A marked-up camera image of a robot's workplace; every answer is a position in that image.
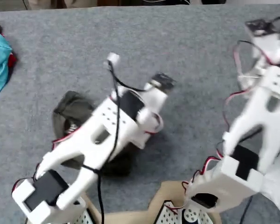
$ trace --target perforated plate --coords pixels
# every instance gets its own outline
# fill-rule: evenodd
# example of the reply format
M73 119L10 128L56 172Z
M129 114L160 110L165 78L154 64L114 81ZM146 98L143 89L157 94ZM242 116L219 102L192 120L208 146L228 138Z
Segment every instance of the perforated plate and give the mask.
M154 224L213 224L206 212L193 205L190 205L187 209L175 210L177 214L165 205L174 207L171 201L165 201Z
M165 205L174 207L171 201L165 201L154 224L179 224L178 215L168 209Z
M91 213L87 209L80 216L78 216L68 224L95 224L95 222L93 217L91 216Z

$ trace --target cardboard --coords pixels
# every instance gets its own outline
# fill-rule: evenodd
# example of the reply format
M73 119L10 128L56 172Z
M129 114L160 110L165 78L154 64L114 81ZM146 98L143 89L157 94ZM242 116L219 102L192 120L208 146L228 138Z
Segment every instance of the cardboard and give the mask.
M88 209L96 224L100 224L100 212L86 195L83 195L82 197L87 202ZM105 224L154 224L165 200L172 201L174 206L183 205L184 189L182 188L181 181L162 182L160 189L157 191L152 201L149 203L148 209L145 211L127 211L105 214ZM208 215L214 224L222 224L219 214L211 213Z

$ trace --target black wire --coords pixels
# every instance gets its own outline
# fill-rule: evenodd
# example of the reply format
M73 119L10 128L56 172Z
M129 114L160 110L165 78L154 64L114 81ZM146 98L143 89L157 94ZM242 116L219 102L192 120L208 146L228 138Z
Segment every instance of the black wire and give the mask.
M137 91L137 92L146 92L147 90L144 90L144 89L137 89L137 88L134 88L134 87L131 87L123 82L120 81L120 79L115 75L114 73L114 70L113 70L113 65L110 61L108 61L109 63L109 71L111 72L112 76L113 76L113 79L120 85L126 87L126 88L129 88L131 90L134 90L134 91Z
M247 213L247 211L248 211L248 208L249 208L249 206L250 206L250 204L251 204L252 199L253 199L253 196L251 196L251 197L249 198L249 201L248 201L248 203L247 203L247 205L246 205L246 207L245 207L245 209L244 209L244 212L243 212L243 214L242 214L242 216L241 216L241 219L240 219L240 221L239 221L239 224L243 224L243 223L244 223L244 219L245 219L246 213Z
M26 5L26 3L25 3L25 0L22 0L22 2L23 2L23 4L24 4L24 6L25 6L25 9L28 10L28 7L27 7L27 5Z
M121 83L120 80L116 77L115 72L114 72L114 68L113 68L113 64L112 62L108 61L108 65L109 65L109 71L112 75L112 79L113 79L113 87L116 93L116 104L117 104L117 124L116 124L116 133L115 133L115 141L114 141L114 145L113 145L113 149L110 152L108 158L106 159L105 163L103 164L103 166L110 160L110 158L112 157L116 147L117 147L117 142L118 142L118 135L119 135L119 121L120 121L120 97L119 97L119 93L118 93L118 83ZM92 172L94 172L95 174L98 175L98 202L99 202L99 206L100 206L100 210L101 210L101 216L102 216L102 221L101 223L104 224L105 223L105 211L104 211L104 204L103 204L103 199L102 199L102 191L101 191L101 182L102 182L102 177L101 177L101 173L100 170L97 169L93 169L91 167L88 167L86 165L82 165L82 167L91 170Z

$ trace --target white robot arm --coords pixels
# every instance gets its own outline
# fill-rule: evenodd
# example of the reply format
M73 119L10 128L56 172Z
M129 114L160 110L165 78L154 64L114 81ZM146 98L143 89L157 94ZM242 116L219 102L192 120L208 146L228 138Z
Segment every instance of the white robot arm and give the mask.
M110 54L108 61L116 64L118 56ZM110 160L129 142L143 149L149 137L162 129L158 113L173 86L173 79L156 74L146 83L144 91L118 87L119 132ZM81 194L97 180L97 172L107 162L114 146L118 118L116 97L113 91L79 129L45 154L35 182L25 180L13 191L13 199L32 224L64 224L85 209ZM84 163L77 179L68 186L52 169L79 155L84 155Z
M248 102L223 135L224 154L217 165L189 181L185 208L194 205L206 212L222 212L238 206L261 191L264 176L280 152L280 34L264 20L247 22L246 26L254 34L253 56L258 59L248 74L238 77L242 88L250 88ZM269 111L272 97L279 102ZM258 126L263 130L259 155L239 145Z

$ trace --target black bag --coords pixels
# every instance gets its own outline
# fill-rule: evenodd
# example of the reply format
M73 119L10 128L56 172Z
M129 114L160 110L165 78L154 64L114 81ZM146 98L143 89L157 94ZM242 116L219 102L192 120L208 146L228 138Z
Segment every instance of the black bag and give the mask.
M68 91L58 106L53 111L53 128L58 139L72 133L78 129L91 115L94 108L91 102L81 94ZM102 168L104 175L127 175L131 170L132 148L129 144L112 161ZM67 160L62 165L70 168L80 169L84 161L84 156L80 155Z

